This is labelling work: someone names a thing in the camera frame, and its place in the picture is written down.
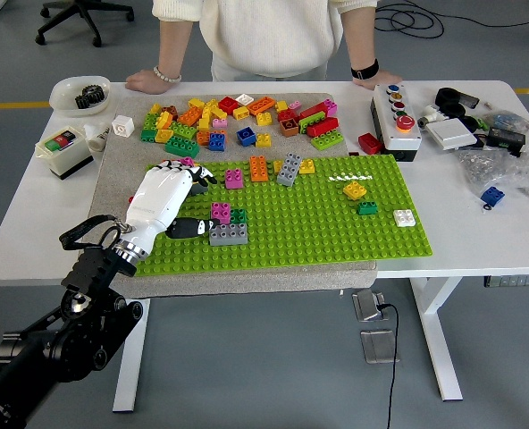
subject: bracelet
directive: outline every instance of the bracelet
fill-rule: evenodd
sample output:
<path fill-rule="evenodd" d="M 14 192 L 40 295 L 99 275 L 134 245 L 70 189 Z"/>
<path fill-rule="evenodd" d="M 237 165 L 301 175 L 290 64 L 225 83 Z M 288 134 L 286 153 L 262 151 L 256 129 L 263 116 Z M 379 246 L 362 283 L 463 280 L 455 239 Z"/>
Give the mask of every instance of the bracelet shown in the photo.
<path fill-rule="evenodd" d="M 378 59 L 376 58 L 374 64 L 372 64 L 370 67 L 366 67 L 362 70 L 351 70 L 352 76 L 354 76 L 356 79 L 366 80 L 378 74 L 378 71 L 380 70 L 380 64 L 378 64 Z"/>
<path fill-rule="evenodd" d="M 165 76 L 163 73 L 161 73 L 159 71 L 159 69 L 156 67 L 154 67 L 154 73 L 157 75 L 157 77 L 161 80 L 164 80 L 166 82 L 170 82 L 170 83 L 177 83 L 177 82 L 181 82 L 181 75 L 179 75 L 179 77 L 177 79 L 169 79 L 167 76 Z"/>

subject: black wristband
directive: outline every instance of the black wristband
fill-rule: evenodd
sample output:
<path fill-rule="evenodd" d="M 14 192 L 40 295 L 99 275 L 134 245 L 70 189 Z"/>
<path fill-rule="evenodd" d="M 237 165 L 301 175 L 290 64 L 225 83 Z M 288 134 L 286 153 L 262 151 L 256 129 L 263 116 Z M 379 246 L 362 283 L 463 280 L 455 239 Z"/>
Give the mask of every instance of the black wristband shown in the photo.
<path fill-rule="evenodd" d="M 370 67 L 366 67 L 362 70 L 351 70 L 352 76 L 354 76 L 356 79 L 366 80 L 378 74 L 378 71 L 380 70 L 380 64 L 378 64 L 378 59 L 376 58 L 374 64 L 372 64 Z"/>

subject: black cable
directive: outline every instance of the black cable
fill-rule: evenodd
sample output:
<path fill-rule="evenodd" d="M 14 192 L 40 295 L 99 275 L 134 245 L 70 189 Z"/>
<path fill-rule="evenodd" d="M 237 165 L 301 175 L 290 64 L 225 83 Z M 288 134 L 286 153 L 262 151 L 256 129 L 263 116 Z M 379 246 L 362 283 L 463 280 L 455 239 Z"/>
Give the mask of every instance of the black cable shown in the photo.
<path fill-rule="evenodd" d="M 445 32 L 445 26 L 443 25 L 443 22 L 440 20 L 440 17 L 442 18 L 453 18 L 463 21 L 470 21 L 474 24 L 481 25 L 482 27 L 490 28 L 490 29 L 506 29 L 511 27 L 519 27 L 522 25 L 528 25 L 528 22 L 519 22 L 516 24 L 485 24 L 484 22 L 480 22 L 477 20 L 474 20 L 472 18 L 467 18 L 465 16 L 457 16 L 457 15 L 447 15 L 444 13 L 436 13 L 432 12 L 428 9 L 425 9 L 424 7 L 410 1 L 410 0 L 404 0 L 405 3 L 394 3 L 394 4 L 387 4 L 376 8 L 377 13 L 390 13 L 390 16 L 376 16 L 377 21 L 387 21 L 390 25 L 390 29 L 381 29 L 376 27 L 379 31 L 397 31 L 402 34 L 406 34 L 412 38 L 439 38 L 443 35 Z M 408 22 L 402 22 L 402 17 L 409 18 Z M 425 22 L 427 22 L 425 25 L 419 24 L 417 22 L 417 18 L 425 18 Z M 421 36 L 417 35 L 413 32 L 413 30 L 425 30 L 425 29 L 433 29 L 435 26 L 439 25 L 439 34 L 431 35 L 431 36 Z"/>
<path fill-rule="evenodd" d="M 396 357 L 398 356 L 398 328 L 399 328 L 399 313 L 396 306 L 393 304 L 381 304 L 377 306 L 378 310 L 382 311 L 384 308 L 392 307 L 396 311 L 396 335 L 393 347 L 393 367 L 391 370 L 391 386 L 390 386 L 390 401 L 388 403 L 388 425 L 387 429 L 390 429 L 391 424 L 391 398 L 393 396 L 393 385 L 396 382 Z"/>

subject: person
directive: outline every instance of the person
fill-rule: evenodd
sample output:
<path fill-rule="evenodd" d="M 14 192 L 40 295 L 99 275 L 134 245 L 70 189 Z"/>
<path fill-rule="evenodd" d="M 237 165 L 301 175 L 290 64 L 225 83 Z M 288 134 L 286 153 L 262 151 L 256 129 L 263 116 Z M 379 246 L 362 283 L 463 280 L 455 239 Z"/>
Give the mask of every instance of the person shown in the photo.
<path fill-rule="evenodd" d="M 181 80 L 194 21 L 213 52 L 213 81 L 325 80 L 346 38 L 352 81 L 364 88 L 401 81 L 379 68 L 374 47 L 377 0 L 154 0 L 159 64 L 126 88 L 162 94 Z"/>

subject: floor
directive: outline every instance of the floor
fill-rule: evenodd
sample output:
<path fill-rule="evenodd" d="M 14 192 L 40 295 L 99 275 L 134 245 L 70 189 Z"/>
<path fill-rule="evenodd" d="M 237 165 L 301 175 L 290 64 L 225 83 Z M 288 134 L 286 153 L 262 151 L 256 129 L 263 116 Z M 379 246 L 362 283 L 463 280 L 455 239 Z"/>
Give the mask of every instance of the floor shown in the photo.
<path fill-rule="evenodd" d="M 103 40 L 95 48 L 78 19 L 37 45 L 45 22 L 41 2 L 8 0 L 0 12 L 0 103 L 45 101 L 56 82 L 71 76 L 122 81 L 155 65 L 158 23 L 151 4 L 125 3 L 134 3 L 132 23 L 119 13 L 94 14 Z M 418 4 L 490 24 L 529 21 L 529 0 Z M 441 20 L 439 38 L 379 31 L 380 64 L 405 80 L 504 80 L 529 88 L 529 25 Z M 416 34 L 431 37 L 439 29 Z M 210 80 L 209 58 L 195 27 L 183 79 Z M 344 46 L 328 79 L 349 79 Z M 529 95 L 519 97 L 529 110 Z M 0 108 L 0 222 L 50 114 L 49 108 Z M 456 402 L 441 401 L 408 282 L 377 281 L 373 290 L 400 315 L 392 428 L 529 429 L 529 287 L 486 289 L 482 278 L 467 278 L 441 308 L 464 395 Z M 111 412 L 118 354 L 101 373 L 60 385 L 29 427 L 385 427 L 391 366 L 365 362 L 359 332 L 394 324 L 359 323 L 352 291 L 156 299 L 135 412 Z M 61 287 L 0 288 L 0 340 L 54 308 L 62 293 Z"/>

